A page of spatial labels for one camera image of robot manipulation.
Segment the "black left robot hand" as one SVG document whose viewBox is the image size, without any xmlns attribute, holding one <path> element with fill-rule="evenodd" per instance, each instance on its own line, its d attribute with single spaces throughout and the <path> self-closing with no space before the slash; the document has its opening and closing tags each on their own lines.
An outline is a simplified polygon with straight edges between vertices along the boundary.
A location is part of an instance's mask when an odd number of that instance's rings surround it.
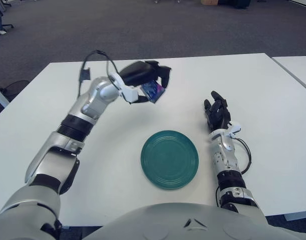
<svg viewBox="0 0 306 240">
<path fill-rule="evenodd" d="M 156 103 L 168 86 L 170 72 L 170 67 L 161 66 L 155 60 L 136 61 L 125 67 L 119 73 L 123 83 L 128 87 L 138 87 L 143 93 L 135 92 L 135 99 L 126 101 L 131 104 Z"/>
</svg>

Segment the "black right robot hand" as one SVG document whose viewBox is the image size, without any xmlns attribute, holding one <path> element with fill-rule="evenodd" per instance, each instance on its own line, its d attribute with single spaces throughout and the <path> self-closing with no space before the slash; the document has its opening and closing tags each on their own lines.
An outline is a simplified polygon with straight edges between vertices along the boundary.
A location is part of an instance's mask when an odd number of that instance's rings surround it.
<svg viewBox="0 0 306 240">
<path fill-rule="evenodd" d="M 231 116 L 227 109 L 227 101 L 214 90 L 211 92 L 211 96 L 214 99 L 213 104 L 209 100 L 204 101 L 204 110 L 209 132 L 211 133 L 218 129 L 228 129 L 227 125 L 231 121 Z"/>
</svg>

